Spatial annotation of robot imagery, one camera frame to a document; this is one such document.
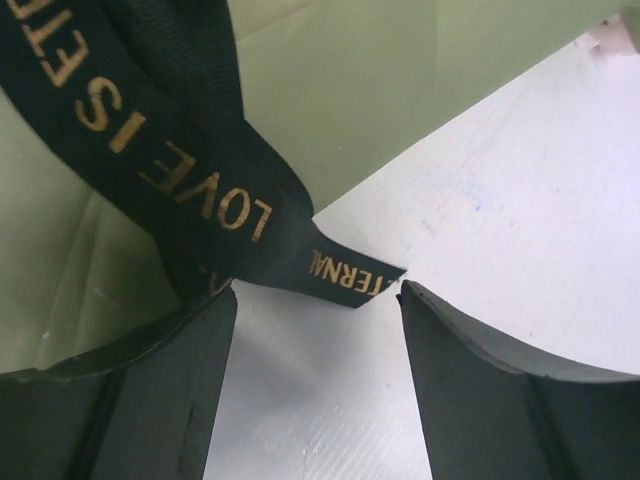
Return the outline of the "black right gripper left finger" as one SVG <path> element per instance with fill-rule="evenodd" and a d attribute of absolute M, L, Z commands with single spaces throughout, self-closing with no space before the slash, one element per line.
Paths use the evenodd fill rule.
<path fill-rule="evenodd" d="M 1 378 L 5 479 L 200 479 L 237 314 L 231 290 L 45 370 Z"/>

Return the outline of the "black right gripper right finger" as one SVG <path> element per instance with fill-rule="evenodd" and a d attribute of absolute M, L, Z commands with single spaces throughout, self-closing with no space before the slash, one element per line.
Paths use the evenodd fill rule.
<path fill-rule="evenodd" d="M 531 346 L 406 281 L 398 297 L 436 479 L 635 479 L 639 379 Z"/>

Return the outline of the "black ribbon with gold text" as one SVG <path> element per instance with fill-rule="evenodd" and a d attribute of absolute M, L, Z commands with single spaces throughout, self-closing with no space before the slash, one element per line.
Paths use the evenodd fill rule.
<path fill-rule="evenodd" d="M 159 242 L 184 295 L 240 279 L 357 308 L 402 276 L 327 238 L 245 120 L 224 1 L 5 1 L 1 87 Z"/>

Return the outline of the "green and orange wrapping paper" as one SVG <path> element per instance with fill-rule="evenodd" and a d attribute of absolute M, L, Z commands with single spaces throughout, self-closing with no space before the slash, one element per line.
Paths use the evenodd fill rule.
<path fill-rule="evenodd" d="M 300 315 L 413 281 L 537 347 L 639 370 L 639 59 L 576 41 L 635 1 L 224 1 L 245 120 L 329 239 L 402 269 L 357 308 L 240 279 L 187 296 L 159 242 L 1 87 L 1 370 L 44 370 L 234 280 Z"/>

